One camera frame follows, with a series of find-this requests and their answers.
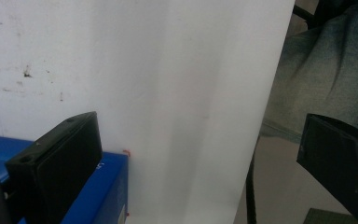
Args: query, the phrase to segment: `blue clothing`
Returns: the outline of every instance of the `blue clothing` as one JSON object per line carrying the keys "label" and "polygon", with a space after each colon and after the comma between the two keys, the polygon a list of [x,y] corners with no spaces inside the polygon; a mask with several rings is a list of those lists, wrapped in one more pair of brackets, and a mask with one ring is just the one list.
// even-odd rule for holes
{"label": "blue clothing", "polygon": [[299,142],[308,113],[358,128],[358,3],[285,40],[261,134]]}

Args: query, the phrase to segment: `denim fabric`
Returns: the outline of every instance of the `denim fabric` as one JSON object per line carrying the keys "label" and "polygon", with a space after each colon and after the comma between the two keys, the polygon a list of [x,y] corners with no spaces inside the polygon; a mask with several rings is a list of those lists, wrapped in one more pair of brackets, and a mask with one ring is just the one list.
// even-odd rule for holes
{"label": "denim fabric", "polygon": [[285,40],[261,134],[299,142],[307,113],[358,128],[358,4]]}

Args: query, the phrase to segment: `black object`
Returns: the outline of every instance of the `black object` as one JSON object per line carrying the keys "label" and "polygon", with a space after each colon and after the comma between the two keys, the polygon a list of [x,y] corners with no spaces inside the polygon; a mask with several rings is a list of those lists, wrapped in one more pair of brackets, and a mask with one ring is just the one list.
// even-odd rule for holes
{"label": "black object", "polygon": [[308,114],[297,162],[358,220],[358,129]]}
{"label": "black object", "polygon": [[66,119],[6,162],[0,223],[60,223],[102,155],[97,114]]}

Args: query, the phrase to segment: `gray fabric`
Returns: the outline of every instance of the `gray fabric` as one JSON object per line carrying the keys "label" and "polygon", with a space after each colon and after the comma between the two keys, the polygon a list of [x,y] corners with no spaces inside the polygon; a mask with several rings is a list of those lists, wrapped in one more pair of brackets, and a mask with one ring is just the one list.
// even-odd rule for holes
{"label": "gray fabric", "polygon": [[358,5],[283,45],[261,134],[299,142],[307,113],[358,128]]}

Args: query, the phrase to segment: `scuff mark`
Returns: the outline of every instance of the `scuff mark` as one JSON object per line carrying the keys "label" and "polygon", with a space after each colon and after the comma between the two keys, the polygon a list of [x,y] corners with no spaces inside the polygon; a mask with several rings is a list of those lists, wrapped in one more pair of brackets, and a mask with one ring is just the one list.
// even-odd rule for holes
{"label": "scuff mark", "polygon": [[27,67],[25,68],[24,72],[24,77],[32,77],[30,74],[30,65],[27,65]]}

